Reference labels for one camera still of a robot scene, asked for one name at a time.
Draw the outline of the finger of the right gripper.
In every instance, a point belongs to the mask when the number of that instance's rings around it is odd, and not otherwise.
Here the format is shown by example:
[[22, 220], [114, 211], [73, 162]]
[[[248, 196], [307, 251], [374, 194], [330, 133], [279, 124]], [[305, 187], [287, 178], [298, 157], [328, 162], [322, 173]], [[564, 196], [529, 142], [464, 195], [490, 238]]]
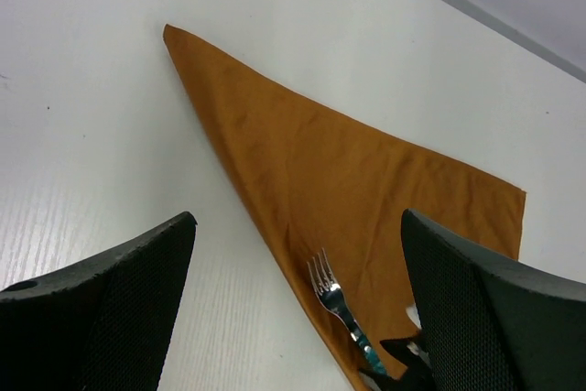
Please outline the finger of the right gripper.
[[360, 368], [359, 376], [370, 390], [432, 391], [435, 389], [422, 330], [418, 330], [410, 337], [382, 340], [380, 343], [391, 356], [407, 369], [398, 379], [395, 379], [388, 374]]

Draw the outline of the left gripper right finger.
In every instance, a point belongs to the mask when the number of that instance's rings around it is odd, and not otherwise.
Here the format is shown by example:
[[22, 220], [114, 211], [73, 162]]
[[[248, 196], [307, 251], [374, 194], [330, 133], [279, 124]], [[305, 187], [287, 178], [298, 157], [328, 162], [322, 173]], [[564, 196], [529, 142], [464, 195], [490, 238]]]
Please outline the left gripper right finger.
[[585, 286], [406, 210], [401, 242], [439, 390], [582, 390]]

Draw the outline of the orange-brown cloth napkin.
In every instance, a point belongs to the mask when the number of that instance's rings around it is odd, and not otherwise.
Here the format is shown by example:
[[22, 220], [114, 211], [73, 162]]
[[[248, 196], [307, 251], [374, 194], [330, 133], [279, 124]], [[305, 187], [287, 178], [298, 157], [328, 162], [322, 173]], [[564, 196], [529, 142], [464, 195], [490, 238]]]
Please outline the orange-brown cloth napkin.
[[414, 329], [404, 210], [518, 257], [518, 187], [316, 103], [183, 29], [166, 26], [163, 39], [216, 156], [353, 388], [364, 388], [365, 360], [314, 293], [307, 263], [319, 251], [373, 343]]

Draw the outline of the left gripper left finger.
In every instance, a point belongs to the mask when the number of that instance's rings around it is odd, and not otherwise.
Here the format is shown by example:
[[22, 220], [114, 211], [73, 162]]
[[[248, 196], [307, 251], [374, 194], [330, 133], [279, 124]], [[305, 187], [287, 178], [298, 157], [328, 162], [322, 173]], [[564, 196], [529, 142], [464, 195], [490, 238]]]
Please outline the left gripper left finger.
[[4, 390], [155, 390], [197, 222], [183, 212], [1, 292]]

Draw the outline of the fork with teal handle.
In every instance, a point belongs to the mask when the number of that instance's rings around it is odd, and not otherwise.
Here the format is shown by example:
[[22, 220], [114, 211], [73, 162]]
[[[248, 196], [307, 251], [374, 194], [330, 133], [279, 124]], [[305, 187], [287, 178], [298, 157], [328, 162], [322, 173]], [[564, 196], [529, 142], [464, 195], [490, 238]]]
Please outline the fork with teal handle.
[[343, 323], [371, 369], [375, 373], [386, 375], [385, 366], [374, 346], [347, 305], [342, 286], [333, 273], [325, 249], [322, 248], [314, 255], [307, 266], [310, 283], [322, 307]]

